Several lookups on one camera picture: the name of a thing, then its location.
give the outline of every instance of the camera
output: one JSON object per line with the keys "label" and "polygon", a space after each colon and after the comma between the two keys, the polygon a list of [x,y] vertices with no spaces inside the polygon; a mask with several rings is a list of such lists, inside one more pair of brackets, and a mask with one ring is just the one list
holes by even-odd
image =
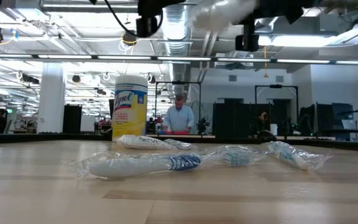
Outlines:
{"label": "camera", "polygon": [[207,122],[205,118],[201,118],[197,124],[198,134],[199,135],[205,134],[206,127],[208,126],[209,126],[209,122]]}

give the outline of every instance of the white wall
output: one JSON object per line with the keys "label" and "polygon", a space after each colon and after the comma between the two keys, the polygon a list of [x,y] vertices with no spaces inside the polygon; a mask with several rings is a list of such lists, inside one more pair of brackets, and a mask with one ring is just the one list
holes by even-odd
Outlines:
{"label": "white wall", "polygon": [[313,104],[312,82],[310,65],[292,73],[293,85],[299,89],[299,108],[308,107]]}
{"label": "white wall", "polygon": [[[358,110],[358,66],[312,65],[311,78],[314,102],[349,103]],[[358,113],[354,117],[358,122]]]}
{"label": "white wall", "polygon": [[[210,69],[206,74],[201,87],[201,101],[215,103],[218,98],[242,98],[244,103],[255,102],[255,85],[272,85],[276,83],[276,75],[284,76],[281,85],[292,85],[292,76],[286,70],[267,70],[268,78],[265,78],[265,70],[233,70]],[[192,76],[198,75],[198,69],[192,69]],[[237,82],[229,82],[229,75],[237,75]],[[269,99],[294,99],[295,96],[287,89],[266,88],[258,96],[258,103],[268,103]]]}

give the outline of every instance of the lysol disinfecting wipes container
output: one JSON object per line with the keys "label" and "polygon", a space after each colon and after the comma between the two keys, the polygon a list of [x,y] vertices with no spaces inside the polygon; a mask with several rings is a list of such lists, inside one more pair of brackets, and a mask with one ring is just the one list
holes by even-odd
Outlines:
{"label": "lysol disinfecting wipes container", "polygon": [[116,78],[112,138],[146,134],[147,80],[135,75]]}

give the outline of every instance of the light blue shirt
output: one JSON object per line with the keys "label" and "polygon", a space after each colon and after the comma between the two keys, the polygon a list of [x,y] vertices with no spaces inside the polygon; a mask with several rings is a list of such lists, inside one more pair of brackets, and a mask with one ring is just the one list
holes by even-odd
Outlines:
{"label": "light blue shirt", "polygon": [[171,106],[164,116],[162,124],[169,127],[171,131],[186,131],[187,127],[191,128],[194,125],[193,110],[186,105],[183,105],[180,110]]}

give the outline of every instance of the metal frame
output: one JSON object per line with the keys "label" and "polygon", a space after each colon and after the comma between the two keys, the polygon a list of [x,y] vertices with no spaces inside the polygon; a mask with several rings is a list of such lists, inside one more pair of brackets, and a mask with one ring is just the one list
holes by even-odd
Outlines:
{"label": "metal frame", "polygon": [[172,84],[172,85],[186,85],[186,84],[198,84],[200,87],[200,91],[198,93],[198,101],[199,101],[199,107],[198,107],[198,120],[201,119],[201,82],[182,82],[182,81],[174,81],[174,82],[155,82],[155,105],[154,105],[154,117],[157,119],[157,92],[158,92],[158,84],[164,83],[164,84]]}
{"label": "metal frame", "polygon": [[298,122],[298,116],[299,116],[299,94],[298,94],[298,86],[284,86],[284,85],[256,85],[255,86],[255,114],[258,113],[258,87],[268,87],[268,88],[286,88],[288,91],[289,88],[295,89],[295,96],[296,96],[296,122]]}
{"label": "metal frame", "polygon": [[67,55],[67,54],[0,54],[0,58],[19,61],[41,62],[252,62],[305,65],[358,65],[358,60],[305,60],[287,58],[221,58],[221,57],[174,57],[154,55]]}

